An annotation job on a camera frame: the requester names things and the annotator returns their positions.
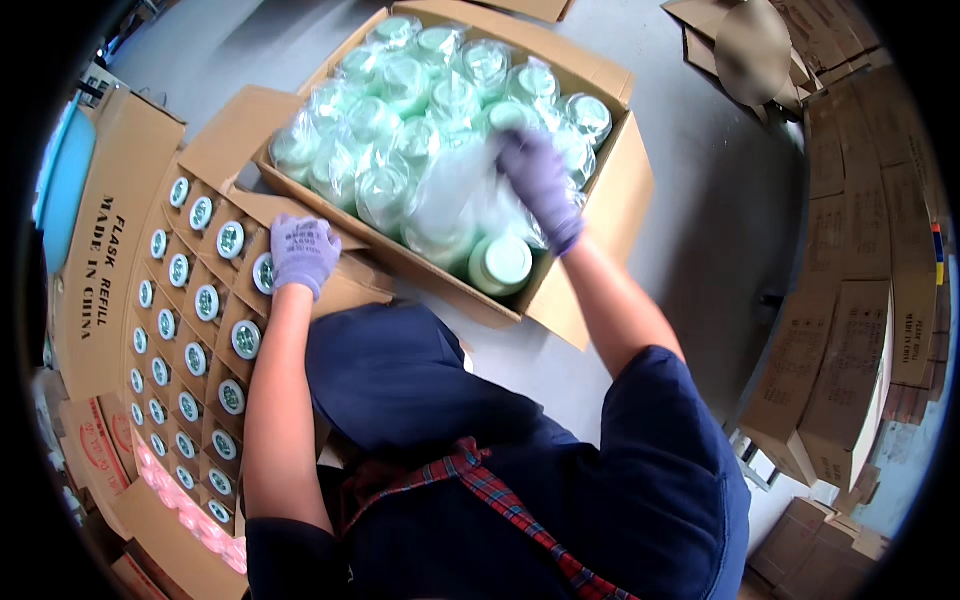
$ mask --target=red plaid apron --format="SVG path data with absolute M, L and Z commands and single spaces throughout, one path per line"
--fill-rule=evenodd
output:
M 422 488 L 438 481 L 458 479 L 468 490 L 486 502 L 487 506 L 546 548 L 577 591 L 578 597 L 584 600 L 636 600 L 635 596 L 584 567 L 547 533 L 516 494 L 480 464 L 481 458 L 487 456 L 490 456 L 488 449 L 477 450 L 476 440 L 463 438 L 453 446 L 449 456 L 413 472 L 376 461 L 364 463 L 341 487 L 341 537 L 381 498 Z

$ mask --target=open cardboard box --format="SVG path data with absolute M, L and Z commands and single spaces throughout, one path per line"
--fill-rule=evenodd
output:
M 393 13 L 416 16 L 424 27 L 449 21 L 467 24 L 471 27 L 467 33 L 470 39 L 490 37 L 511 44 L 516 49 L 515 63 L 532 55 L 547 61 L 564 94 L 586 92 L 603 101 L 611 110 L 614 127 L 597 155 L 597 171 L 584 189 L 588 195 L 584 216 L 597 244 L 621 264 L 626 262 L 654 183 L 636 119 L 627 108 L 634 75 L 537 25 L 464 2 L 398 2 L 393 5 Z M 540 258 L 527 287 L 506 299 L 508 303 L 498 302 L 326 202 L 271 164 L 268 145 L 274 130 L 301 108 L 311 87 L 331 77 L 343 56 L 363 43 L 367 32 L 389 15 L 386 9 L 374 15 L 320 65 L 296 94 L 254 86 L 244 88 L 183 152 L 180 164 L 211 184 L 221 181 L 229 185 L 239 171 L 238 160 L 252 156 L 264 180 L 278 193 L 296 198 L 321 213 L 335 226 L 369 245 L 370 255 L 397 275 L 447 300 L 479 323 L 504 327 L 528 316 L 577 348 L 585 348 L 589 341 L 587 326 L 560 261 L 549 255 Z M 222 152 L 210 152 L 203 149 L 207 135 L 231 143 Z

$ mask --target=person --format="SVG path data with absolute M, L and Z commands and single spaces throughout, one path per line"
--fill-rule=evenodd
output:
M 421 306 L 310 323 L 341 245 L 279 218 L 276 292 L 244 434 L 252 597 L 734 598 L 750 496 L 660 310 L 584 231 L 548 139 L 500 172 L 563 262 L 613 378 L 601 443 L 464 370 Z M 318 468 L 312 411 L 369 460 Z

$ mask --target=purple glove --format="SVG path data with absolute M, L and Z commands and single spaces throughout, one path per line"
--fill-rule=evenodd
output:
M 280 215 L 270 227 L 270 252 L 274 258 L 274 289 L 287 283 L 302 283 L 320 299 L 320 288 L 330 278 L 343 243 L 330 230 L 330 223 L 315 217 L 295 219 Z
M 533 214 L 550 244 L 563 256 L 584 232 L 584 220 L 566 197 L 564 160 L 541 132 L 503 132 L 498 136 L 496 167 L 510 180 L 517 196 Z

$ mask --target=concrete floor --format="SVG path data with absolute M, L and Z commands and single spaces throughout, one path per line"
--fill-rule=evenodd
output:
M 134 89 L 166 93 L 167 107 L 190 124 L 189 140 L 244 84 L 295 90 L 389 4 L 188 0 L 141 28 L 110 70 Z M 578 0 L 553 29 L 636 73 L 630 108 L 656 189 L 628 270 L 676 327 L 704 400 L 724 422 L 769 335 L 757 293 L 782 291 L 796 254 L 800 151 L 684 62 L 682 29 L 659 2 Z M 611 380 L 593 348 L 581 353 L 530 320 L 488 329 L 412 286 L 400 293 L 426 302 L 474 349 L 477 374 L 599 444 Z

